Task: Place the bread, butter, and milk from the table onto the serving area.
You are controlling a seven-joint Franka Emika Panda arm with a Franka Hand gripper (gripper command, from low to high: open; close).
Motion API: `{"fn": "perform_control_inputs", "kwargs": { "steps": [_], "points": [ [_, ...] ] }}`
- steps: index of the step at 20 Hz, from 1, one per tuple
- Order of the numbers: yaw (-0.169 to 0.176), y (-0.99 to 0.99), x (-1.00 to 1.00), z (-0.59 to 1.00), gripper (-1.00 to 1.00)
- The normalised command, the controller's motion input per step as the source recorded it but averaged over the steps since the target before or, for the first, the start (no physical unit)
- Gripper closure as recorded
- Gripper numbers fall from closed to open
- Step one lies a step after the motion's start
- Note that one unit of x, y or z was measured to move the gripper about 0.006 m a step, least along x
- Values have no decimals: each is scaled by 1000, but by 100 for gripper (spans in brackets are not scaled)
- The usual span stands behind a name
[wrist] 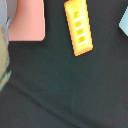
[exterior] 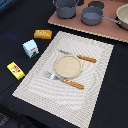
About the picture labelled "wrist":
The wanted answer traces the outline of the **blurred grey-green gripper finger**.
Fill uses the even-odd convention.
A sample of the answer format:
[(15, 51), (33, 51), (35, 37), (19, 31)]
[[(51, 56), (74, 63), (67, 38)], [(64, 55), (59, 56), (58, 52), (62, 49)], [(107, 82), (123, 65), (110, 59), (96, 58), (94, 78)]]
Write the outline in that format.
[(10, 58), (8, 52), (8, 45), (3, 32), (3, 26), (0, 25), (0, 91), (4, 85), (9, 81), (11, 72), (7, 71)]

